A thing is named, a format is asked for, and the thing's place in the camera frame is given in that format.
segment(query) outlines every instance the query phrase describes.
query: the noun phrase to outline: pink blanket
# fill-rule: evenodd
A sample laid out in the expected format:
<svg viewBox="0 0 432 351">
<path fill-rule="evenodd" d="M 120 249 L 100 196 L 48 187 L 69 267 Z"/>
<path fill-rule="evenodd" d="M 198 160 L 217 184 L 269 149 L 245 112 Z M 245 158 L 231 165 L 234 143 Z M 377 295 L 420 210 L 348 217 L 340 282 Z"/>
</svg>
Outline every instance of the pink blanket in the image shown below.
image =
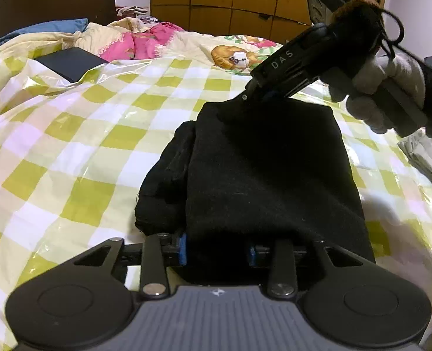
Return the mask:
<svg viewBox="0 0 432 351">
<path fill-rule="evenodd" d="M 170 22 L 161 22 L 142 33 L 125 33 L 111 44 L 100 57 L 106 61 L 116 59 L 153 59 L 157 57 L 156 45 L 166 45 L 175 32 L 184 29 Z"/>
</svg>

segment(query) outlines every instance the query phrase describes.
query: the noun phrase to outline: gray folded clothing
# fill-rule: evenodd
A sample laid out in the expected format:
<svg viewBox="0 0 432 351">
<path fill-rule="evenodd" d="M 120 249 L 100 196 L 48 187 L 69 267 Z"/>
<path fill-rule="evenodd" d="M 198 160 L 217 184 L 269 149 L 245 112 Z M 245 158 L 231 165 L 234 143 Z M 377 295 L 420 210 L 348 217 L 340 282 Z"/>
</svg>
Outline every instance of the gray folded clothing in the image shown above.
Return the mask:
<svg viewBox="0 0 432 351">
<path fill-rule="evenodd" d="M 422 129 L 405 137 L 398 147 L 408 157 L 409 163 L 418 169 L 432 183 L 432 138 Z"/>
</svg>

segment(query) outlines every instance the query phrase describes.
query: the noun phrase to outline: white glove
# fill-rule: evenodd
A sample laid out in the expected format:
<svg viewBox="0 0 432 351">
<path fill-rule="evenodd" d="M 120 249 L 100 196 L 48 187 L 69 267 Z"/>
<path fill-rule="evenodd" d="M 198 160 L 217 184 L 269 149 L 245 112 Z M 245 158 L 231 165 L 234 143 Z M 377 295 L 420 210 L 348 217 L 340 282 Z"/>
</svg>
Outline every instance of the white glove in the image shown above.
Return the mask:
<svg viewBox="0 0 432 351">
<path fill-rule="evenodd" d="M 392 125 L 370 95 L 374 94 L 387 78 L 392 78 L 421 109 L 424 106 L 424 75 L 417 61 L 404 53 L 397 54 L 393 60 L 387 56 L 371 57 L 353 78 L 353 86 L 364 95 L 349 97 L 346 109 L 353 117 L 363 120 L 379 134 L 391 129 Z M 348 93 L 340 91 L 333 84 L 330 84 L 329 89 L 334 102 L 343 100 Z"/>
</svg>

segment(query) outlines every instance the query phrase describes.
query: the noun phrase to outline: silver rivet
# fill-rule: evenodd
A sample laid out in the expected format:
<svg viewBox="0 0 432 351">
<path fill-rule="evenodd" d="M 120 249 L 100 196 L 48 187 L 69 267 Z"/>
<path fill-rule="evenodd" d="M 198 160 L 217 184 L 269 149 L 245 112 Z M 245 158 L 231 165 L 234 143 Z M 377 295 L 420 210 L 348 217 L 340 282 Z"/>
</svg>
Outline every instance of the silver rivet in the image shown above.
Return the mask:
<svg viewBox="0 0 432 351">
<path fill-rule="evenodd" d="M 287 283 L 276 283 L 271 287 L 271 292 L 279 297 L 285 297 L 294 293 L 294 288 Z"/>
<path fill-rule="evenodd" d="M 149 296 L 158 296 L 165 292 L 165 286 L 161 283 L 148 283 L 143 287 L 143 292 Z"/>
</svg>

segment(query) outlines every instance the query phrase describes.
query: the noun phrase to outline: blue fabric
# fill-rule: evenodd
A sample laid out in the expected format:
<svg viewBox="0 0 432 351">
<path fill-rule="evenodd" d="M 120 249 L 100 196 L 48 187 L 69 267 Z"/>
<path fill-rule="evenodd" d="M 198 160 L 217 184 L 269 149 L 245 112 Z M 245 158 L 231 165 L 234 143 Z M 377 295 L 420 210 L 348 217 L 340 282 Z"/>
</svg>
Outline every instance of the blue fabric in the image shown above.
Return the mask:
<svg viewBox="0 0 432 351">
<path fill-rule="evenodd" d="M 76 31 L 83 32 L 88 25 L 87 18 L 78 18 L 77 20 L 61 20 L 42 22 L 40 24 L 31 25 L 22 29 L 15 30 L 0 38 L 0 46 L 10 39 L 13 39 L 21 34 L 38 33 L 38 32 L 62 32 L 73 34 Z"/>
</svg>

